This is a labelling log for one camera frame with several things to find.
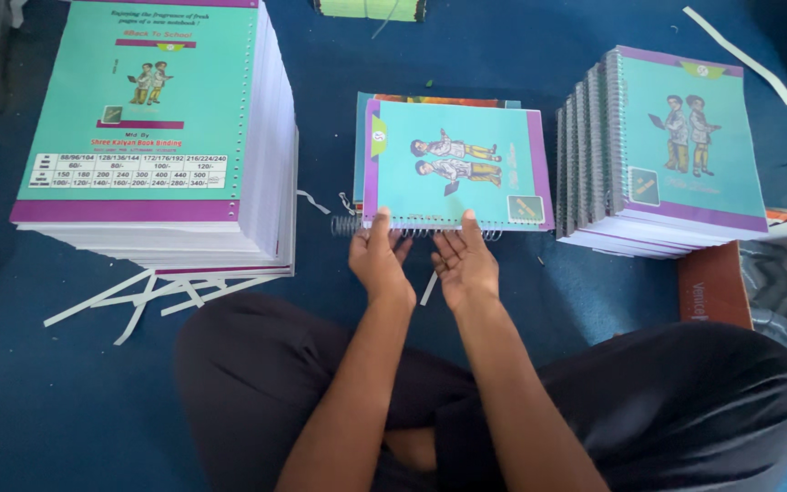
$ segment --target blue carpet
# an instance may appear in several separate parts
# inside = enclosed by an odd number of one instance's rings
[[[336,195],[351,190],[358,90],[518,99],[541,109],[546,128],[554,128],[553,111],[616,44],[736,63],[680,11],[685,5],[430,0],[427,23],[392,22],[371,40],[380,21],[319,17],[307,1],[272,0],[302,137],[300,188],[342,210]],[[787,82],[787,2],[691,6]],[[128,321],[126,306],[43,328],[43,319],[139,269],[18,234],[7,221],[67,10],[53,0],[26,6],[26,23],[12,38],[12,96],[0,116],[0,490],[203,490],[171,377],[172,343],[190,313],[160,318],[159,309],[176,299],[155,300],[119,348],[111,343]],[[748,70],[745,85],[764,200],[787,207],[787,107]],[[552,131],[546,139],[551,151]],[[347,270],[346,241],[332,238],[329,219],[305,201],[297,216],[296,277],[257,290],[353,327],[366,297]],[[678,319],[672,262],[604,256],[547,235],[506,234],[491,248],[503,301],[536,364],[614,332]],[[405,270],[422,292],[431,273],[426,241]],[[408,343],[465,364],[440,294],[415,311]]]

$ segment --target metal spiral coil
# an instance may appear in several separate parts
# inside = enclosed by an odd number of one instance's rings
[[[360,215],[334,215],[330,218],[330,233],[333,237],[351,237],[363,227],[363,217]],[[442,232],[443,229],[414,229],[414,228],[396,228],[402,231],[403,237],[431,237],[437,232]],[[485,241],[498,241],[503,235],[501,230],[483,230],[482,238]]]

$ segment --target hand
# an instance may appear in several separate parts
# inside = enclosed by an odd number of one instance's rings
[[[399,230],[390,230],[390,209],[380,207],[373,220],[373,228],[360,229],[351,240],[348,266],[366,288],[370,304],[379,298],[392,298],[414,307],[414,289],[402,272],[412,247],[412,238],[403,240],[399,247]]]
[[[455,315],[469,303],[499,300],[499,267],[482,238],[475,212],[465,211],[461,223],[462,231],[433,236],[439,252],[431,255],[445,302]]]

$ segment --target cartoon boy illustration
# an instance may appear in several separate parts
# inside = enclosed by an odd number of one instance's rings
[[[150,106],[151,103],[160,103],[157,100],[160,96],[160,89],[166,87],[166,81],[174,77],[174,75],[166,75],[165,61],[158,61],[154,64],[154,67],[157,69],[157,72],[154,72],[154,78],[150,83],[154,88],[150,91],[150,95],[148,96],[148,106]]]
[[[703,114],[703,108],[706,102],[699,95],[689,95],[685,97],[685,102],[691,108],[691,139],[697,144],[694,149],[694,176],[699,178],[700,171],[709,176],[714,176],[706,164],[709,161],[709,144],[713,142],[709,136],[710,133],[721,129],[717,124],[709,124],[706,122],[706,116]]]
[[[685,124],[685,113],[682,111],[682,98],[678,95],[668,95],[667,104],[670,105],[670,114],[664,122],[664,127],[670,130],[670,139],[667,140],[667,151],[670,151],[670,160],[664,164],[667,169],[679,169],[680,173],[688,172],[688,126]]]
[[[154,66],[150,63],[145,63],[142,65],[142,74],[136,77],[136,93],[132,98],[130,103],[132,104],[144,104],[144,99],[148,97],[148,89],[150,88],[150,80],[153,76],[150,74],[150,69]]]
[[[421,140],[412,140],[412,153],[417,158],[422,158],[428,153],[441,158],[452,156],[456,158],[464,158],[468,155],[479,158],[499,162],[503,158],[495,156],[497,153],[497,144],[490,149],[479,147],[478,145],[469,145],[464,143],[463,140],[451,140],[451,137],[445,133],[445,128],[439,130],[442,133],[443,139],[436,142],[426,143]]]
[[[503,170],[498,165],[466,162],[460,159],[437,159],[431,162],[419,160],[414,164],[414,170],[421,176],[436,173],[452,183],[460,178],[470,181],[490,181],[497,185],[497,188],[500,187],[502,182],[500,176],[503,174]]]

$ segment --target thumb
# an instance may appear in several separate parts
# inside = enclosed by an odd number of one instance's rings
[[[391,245],[388,241],[388,232],[391,223],[391,210],[388,207],[380,207],[375,212],[373,218],[373,228],[369,231],[369,249],[372,251],[390,250]]]
[[[478,220],[475,219],[475,212],[467,208],[460,223],[463,225],[464,242],[468,248],[474,251],[481,251],[487,248],[485,240],[482,238],[482,229],[478,227]]]

